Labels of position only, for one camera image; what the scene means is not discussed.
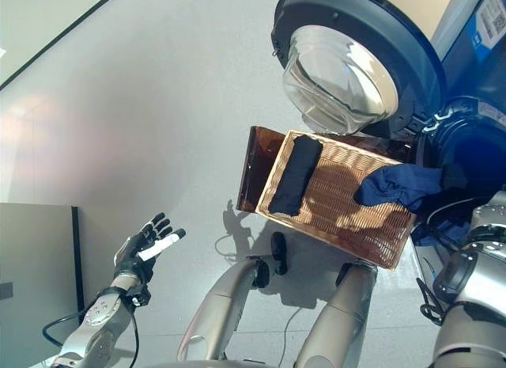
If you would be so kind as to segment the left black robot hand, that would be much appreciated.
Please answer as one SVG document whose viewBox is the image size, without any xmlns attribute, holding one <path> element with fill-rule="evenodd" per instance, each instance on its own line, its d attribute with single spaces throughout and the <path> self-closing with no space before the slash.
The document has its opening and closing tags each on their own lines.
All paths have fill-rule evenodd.
<svg viewBox="0 0 506 368">
<path fill-rule="evenodd" d="M 135 274 L 142 284 L 153 277 L 157 257 L 186 236 L 186 230 L 173 230 L 169 218 L 161 212 L 137 233 L 130 235 L 114 256 L 115 276 Z"/>
</svg>

